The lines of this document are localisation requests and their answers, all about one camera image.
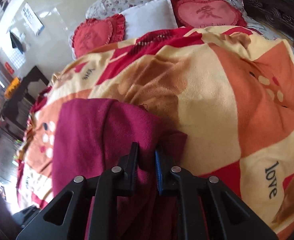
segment wooden headboard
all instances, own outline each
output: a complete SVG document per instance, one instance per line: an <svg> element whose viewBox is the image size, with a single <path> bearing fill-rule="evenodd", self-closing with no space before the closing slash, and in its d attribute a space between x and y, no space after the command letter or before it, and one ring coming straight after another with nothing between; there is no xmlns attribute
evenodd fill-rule
<svg viewBox="0 0 294 240"><path fill-rule="evenodd" d="M248 16L261 20L294 41L293 0L243 0Z"/></svg>

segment pillow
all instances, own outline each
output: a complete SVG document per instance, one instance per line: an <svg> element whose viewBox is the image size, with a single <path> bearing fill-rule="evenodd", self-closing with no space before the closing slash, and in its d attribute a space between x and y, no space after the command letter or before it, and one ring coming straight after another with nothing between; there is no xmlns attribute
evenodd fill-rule
<svg viewBox="0 0 294 240"><path fill-rule="evenodd" d="M72 37L72 48L79 58L94 48L123 40L125 18L116 14L104 20L87 19L81 23Z"/></svg>
<svg viewBox="0 0 294 240"><path fill-rule="evenodd" d="M246 26L240 11L224 0L171 0L181 26L205 28L218 25Z"/></svg>
<svg viewBox="0 0 294 240"><path fill-rule="evenodd" d="M121 14L126 19L125 40L152 31L178 28L170 0L153 0L131 7Z"/></svg>

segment metal screw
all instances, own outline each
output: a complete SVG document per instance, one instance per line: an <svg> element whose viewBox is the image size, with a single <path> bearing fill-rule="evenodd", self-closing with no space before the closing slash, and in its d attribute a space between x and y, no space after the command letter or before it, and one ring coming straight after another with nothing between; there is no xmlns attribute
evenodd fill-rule
<svg viewBox="0 0 294 240"><path fill-rule="evenodd" d="M174 173L178 173L178 172L181 172L182 169L181 169L181 167L179 167L179 166L173 166L173 167L171 168L171 171L174 172Z"/></svg>
<svg viewBox="0 0 294 240"><path fill-rule="evenodd" d="M211 183L217 183L219 181L219 179L216 176L210 176L209 177L209 181Z"/></svg>
<svg viewBox="0 0 294 240"><path fill-rule="evenodd" d="M112 167L111 171L114 173L121 172L121 167L119 167L119 166Z"/></svg>
<svg viewBox="0 0 294 240"><path fill-rule="evenodd" d="M76 176L75 178L74 178L74 182L76 182L76 183L80 183L80 182L83 182L83 176Z"/></svg>

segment red sign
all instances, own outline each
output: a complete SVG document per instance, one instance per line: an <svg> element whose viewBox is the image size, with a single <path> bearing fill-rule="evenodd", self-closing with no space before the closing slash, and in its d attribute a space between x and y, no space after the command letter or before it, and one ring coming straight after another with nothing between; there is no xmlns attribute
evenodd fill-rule
<svg viewBox="0 0 294 240"><path fill-rule="evenodd" d="M13 68L9 65L8 62L5 63L5 68L6 70L9 72L10 75L12 75L15 71L13 70Z"/></svg>

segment red heart pillow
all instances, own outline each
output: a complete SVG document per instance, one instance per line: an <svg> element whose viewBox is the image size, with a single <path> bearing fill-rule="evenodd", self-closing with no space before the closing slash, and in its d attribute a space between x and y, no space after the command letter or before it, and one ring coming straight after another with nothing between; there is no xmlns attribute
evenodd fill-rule
<svg viewBox="0 0 294 240"><path fill-rule="evenodd" d="M224 0L171 0L181 26L204 28L217 25L247 26L242 14Z"/></svg>
<svg viewBox="0 0 294 240"><path fill-rule="evenodd" d="M72 37L72 47L77 58L94 48L123 40L125 18L116 14L103 20L87 19L81 23Z"/></svg>

